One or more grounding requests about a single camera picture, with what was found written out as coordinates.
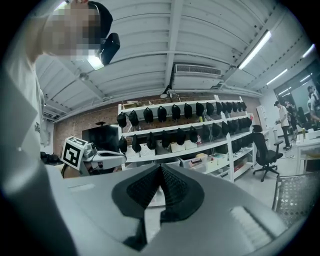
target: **white ceiling beam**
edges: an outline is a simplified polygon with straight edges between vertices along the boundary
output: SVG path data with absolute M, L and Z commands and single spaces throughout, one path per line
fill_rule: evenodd
M 184 0 L 172 0 L 169 42 L 168 42 L 168 50 L 169 51 L 176 50 L 183 6 L 184 6 Z M 174 53 L 169 53 L 166 56 L 164 87 L 167 87 L 170 83 L 172 67 L 174 65 L 174 58 L 175 58 Z
M 281 23 L 285 14 L 287 13 L 287 8 L 285 8 L 281 3 L 278 3 L 275 7 L 273 13 L 270 15 L 269 19 L 266 21 L 262 29 L 258 32 L 256 37 L 252 40 L 250 45 L 245 49 L 242 55 L 236 60 L 233 66 L 226 72 L 226 74 L 222 77 L 224 82 L 227 82 L 230 77 L 238 70 L 237 66 L 244 61 L 244 59 L 249 55 L 249 53 L 253 50 L 253 48 L 257 45 L 259 40 L 262 38 L 266 30 L 272 32 L 278 27 Z
M 80 70 L 70 61 L 64 58 L 56 58 L 58 62 L 62 65 L 62 67 L 71 73 L 74 76 L 74 79 L 82 83 L 85 87 L 87 87 L 94 96 L 98 97 L 99 99 L 102 99 L 105 97 L 105 95 L 97 88 L 93 83 L 88 81 L 82 81 L 78 78 L 80 75 Z

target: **ceiling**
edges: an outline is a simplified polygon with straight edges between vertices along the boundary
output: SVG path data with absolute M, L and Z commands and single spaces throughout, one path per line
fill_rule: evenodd
M 175 63 L 220 69 L 222 91 L 234 87 L 260 92 L 285 68 L 290 72 L 311 46 L 299 22 L 275 0 L 98 2 L 113 16 L 110 32 L 119 34 L 120 50 L 99 70 L 86 60 L 41 56 L 36 72 L 48 120 L 159 95 L 170 83 Z M 271 39 L 243 70 L 237 69 L 266 30 Z M 82 72 L 88 73 L 87 81 L 79 79 Z

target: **white t-shirt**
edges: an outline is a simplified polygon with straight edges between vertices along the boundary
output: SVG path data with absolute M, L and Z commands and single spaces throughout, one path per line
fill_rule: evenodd
M 279 115 L 280 115 L 280 120 L 282 120 L 286 115 L 285 119 L 281 122 L 281 127 L 289 126 L 288 111 L 285 106 L 281 106 L 281 108 L 279 108 Z
M 12 41 L 8 52 L 6 53 L 4 68 L 13 81 L 13 84 L 37 112 L 34 120 L 30 120 L 31 125 L 28 128 L 20 147 L 30 156 L 39 159 L 41 148 L 41 126 L 43 127 L 42 107 L 44 105 L 44 95 L 36 75 L 36 65 L 29 61 L 25 44 L 25 31 L 21 30 L 20 34 Z

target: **black office chair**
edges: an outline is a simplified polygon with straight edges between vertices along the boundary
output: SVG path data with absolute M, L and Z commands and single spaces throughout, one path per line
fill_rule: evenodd
M 265 141 L 265 136 L 262 133 L 254 132 L 252 133 L 252 136 L 253 136 L 254 144 L 257 148 L 256 162 L 262 166 L 261 169 L 255 170 L 253 174 L 255 175 L 256 172 L 265 171 L 261 179 L 261 182 L 264 182 L 267 172 L 272 172 L 279 175 L 279 172 L 276 171 L 278 169 L 278 166 L 272 165 L 272 163 L 275 163 L 277 159 L 281 158 L 284 155 L 282 153 L 279 153 L 279 145 L 283 141 L 281 140 L 274 144 L 276 146 L 276 152 L 275 152 L 273 150 L 268 150 L 266 141 Z

